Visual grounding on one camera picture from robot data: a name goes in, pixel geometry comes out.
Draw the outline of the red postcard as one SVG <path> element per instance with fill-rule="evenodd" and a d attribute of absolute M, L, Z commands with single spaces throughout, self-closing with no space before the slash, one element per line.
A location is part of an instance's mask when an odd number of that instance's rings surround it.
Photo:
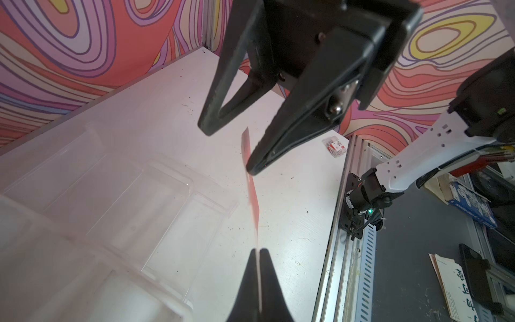
<path fill-rule="evenodd" d="M 248 200 L 252 209 L 253 226 L 256 235 L 256 242 L 259 242 L 259 220 L 260 220 L 260 206 L 258 202 L 258 196 L 256 192 L 256 186 L 253 181 L 252 175 L 246 170 L 247 163 L 251 156 L 250 136 L 249 128 L 245 128 L 241 134 L 241 156 L 244 164 L 244 170 L 246 175 L 246 181 L 248 186 Z"/>

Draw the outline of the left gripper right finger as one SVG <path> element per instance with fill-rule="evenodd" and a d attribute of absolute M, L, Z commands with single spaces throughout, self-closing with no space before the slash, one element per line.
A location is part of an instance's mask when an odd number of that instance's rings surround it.
<path fill-rule="evenodd" d="M 260 250 L 261 301 L 260 321 L 294 321 L 285 302 L 276 271 L 267 249 Z"/>

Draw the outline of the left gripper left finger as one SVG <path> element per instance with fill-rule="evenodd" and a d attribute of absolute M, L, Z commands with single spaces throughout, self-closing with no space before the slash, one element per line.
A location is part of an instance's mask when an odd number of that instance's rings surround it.
<path fill-rule="evenodd" d="M 253 249 L 247 261 L 233 308 L 226 322 L 259 321 L 258 263 Z"/>

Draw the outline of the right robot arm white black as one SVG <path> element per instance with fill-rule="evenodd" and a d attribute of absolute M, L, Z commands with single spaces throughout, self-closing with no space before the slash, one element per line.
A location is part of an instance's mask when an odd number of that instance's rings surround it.
<path fill-rule="evenodd" d="M 244 152 L 256 176 L 370 103 L 423 15 L 412 1 L 234 1 L 198 121 L 210 136 L 271 91 L 289 90 L 262 139 Z M 381 211 L 473 150 L 514 141 L 514 52 L 465 80 L 419 139 L 362 176 L 347 176 L 339 225 L 351 239 Z"/>

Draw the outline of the clear plastic drawer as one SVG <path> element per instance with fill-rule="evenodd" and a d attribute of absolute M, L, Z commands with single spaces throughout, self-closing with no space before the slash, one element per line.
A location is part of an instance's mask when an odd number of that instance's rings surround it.
<path fill-rule="evenodd" d="M 192 321 L 189 289 L 236 205 L 89 124 L 1 191 L 1 320 Z"/>

